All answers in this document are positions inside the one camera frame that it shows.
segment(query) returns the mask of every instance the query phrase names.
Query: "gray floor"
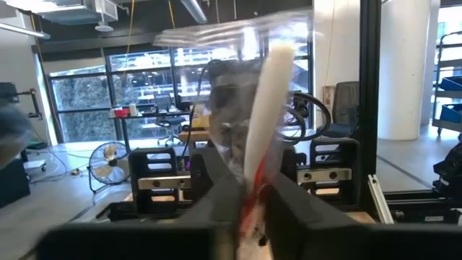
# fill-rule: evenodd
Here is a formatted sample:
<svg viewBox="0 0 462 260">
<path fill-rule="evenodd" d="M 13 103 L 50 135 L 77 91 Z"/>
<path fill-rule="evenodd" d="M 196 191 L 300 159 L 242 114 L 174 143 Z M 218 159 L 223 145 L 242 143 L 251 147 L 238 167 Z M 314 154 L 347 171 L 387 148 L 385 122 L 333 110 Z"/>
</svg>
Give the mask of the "gray floor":
<svg viewBox="0 0 462 260">
<path fill-rule="evenodd" d="M 458 143 L 458 133 L 443 131 L 436 137 L 436 129 L 423 128 L 422 136 L 410 142 L 378 141 L 377 174 L 384 191 L 427 189 L 436 179 L 432 165 L 444 159 Z M 32 184 L 31 195 L 0 209 L 0 259 L 18 259 L 27 253 L 43 232 L 69 221 L 91 220 L 110 202 L 117 202 L 130 193 L 129 185 L 114 186 L 93 196 L 88 189 L 85 167 L 97 145 L 61 144 L 48 153 L 31 155 L 30 159 L 46 159 L 48 171 L 31 172 L 32 179 L 44 175 L 59 175 L 80 168 L 80 176 L 67 175 L 60 181 Z M 156 141 L 133 141 L 134 147 L 152 147 Z M 308 146 L 299 144 L 298 149 Z M 56 157 L 59 157 L 66 168 Z"/>
</svg>

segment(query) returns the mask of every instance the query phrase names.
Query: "blue bin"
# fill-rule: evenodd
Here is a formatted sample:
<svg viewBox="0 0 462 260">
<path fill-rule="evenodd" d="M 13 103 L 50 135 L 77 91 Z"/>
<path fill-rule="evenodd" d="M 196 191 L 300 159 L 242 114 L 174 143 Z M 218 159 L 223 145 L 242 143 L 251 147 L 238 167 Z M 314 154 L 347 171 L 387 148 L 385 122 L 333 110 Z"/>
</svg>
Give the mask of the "blue bin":
<svg viewBox="0 0 462 260">
<path fill-rule="evenodd" d="M 447 104 L 441 109 L 442 121 L 450 121 L 454 123 L 462 122 L 462 104 Z"/>
<path fill-rule="evenodd" d="M 441 80 L 440 88 L 447 91 L 462 91 L 462 77 L 446 77 Z"/>
</svg>

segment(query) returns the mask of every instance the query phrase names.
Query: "desk fan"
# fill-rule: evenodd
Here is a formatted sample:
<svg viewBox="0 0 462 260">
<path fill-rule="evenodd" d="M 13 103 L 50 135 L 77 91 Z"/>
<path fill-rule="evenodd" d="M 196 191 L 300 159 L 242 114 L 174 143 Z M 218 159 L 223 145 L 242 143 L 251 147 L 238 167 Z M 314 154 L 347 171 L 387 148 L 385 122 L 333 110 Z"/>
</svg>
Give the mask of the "desk fan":
<svg viewBox="0 0 462 260">
<path fill-rule="evenodd" d="M 118 185 L 130 177 L 128 153 L 125 145 L 120 142 L 101 144 L 93 151 L 88 165 L 89 175 L 106 186 Z"/>
</svg>

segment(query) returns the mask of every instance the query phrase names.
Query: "red object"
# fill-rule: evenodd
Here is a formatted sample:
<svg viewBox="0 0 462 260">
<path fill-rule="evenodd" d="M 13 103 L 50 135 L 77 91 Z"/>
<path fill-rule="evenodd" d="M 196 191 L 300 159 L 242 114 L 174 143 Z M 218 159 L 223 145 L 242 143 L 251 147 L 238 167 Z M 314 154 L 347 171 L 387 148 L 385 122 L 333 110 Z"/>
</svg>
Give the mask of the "red object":
<svg viewBox="0 0 462 260">
<path fill-rule="evenodd" d="M 126 117 L 128 116 L 128 113 L 130 113 L 130 109 L 124 108 L 124 109 L 118 109 L 114 110 L 115 117 Z"/>
</svg>

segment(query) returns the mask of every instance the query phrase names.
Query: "black office chair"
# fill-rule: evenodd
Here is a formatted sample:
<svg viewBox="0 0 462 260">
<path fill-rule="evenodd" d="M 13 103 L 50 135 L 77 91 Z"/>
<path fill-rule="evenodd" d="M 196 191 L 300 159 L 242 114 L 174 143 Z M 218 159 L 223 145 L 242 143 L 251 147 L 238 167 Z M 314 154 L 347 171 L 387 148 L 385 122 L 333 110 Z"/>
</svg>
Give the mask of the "black office chair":
<svg viewBox="0 0 462 260">
<path fill-rule="evenodd" d="M 170 111 L 170 107 L 173 105 L 172 98 L 169 94 L 157 94 L 154 95 L 154 101 L 156 102 L 157 109 L 159 112 L 165 111 L 168 113 Z M 178 135 L 174 134 L 175 128 L 181 126 L 181 123 L 186 121 L 182 116 L 162 116 L 158 117 L 156 120 L 156 124 L 161 127 L 165 127 L 168 132 L 170 132 L 167 136 L 164 136 L 157 140 L 157 144 L 160 144 L 160 141 L 166 139 L 165 146 L 168 146 L 168 142 L 172 141 L 172 144 L 175 143 L 175 139 L 178 139 Z"/>
<path fill-rule="evenodd" d="M 352 137 L 358 124 L 359 82 L 337 83 L 332 106 L 332 124 L 325 137 Z"/>
</svg>

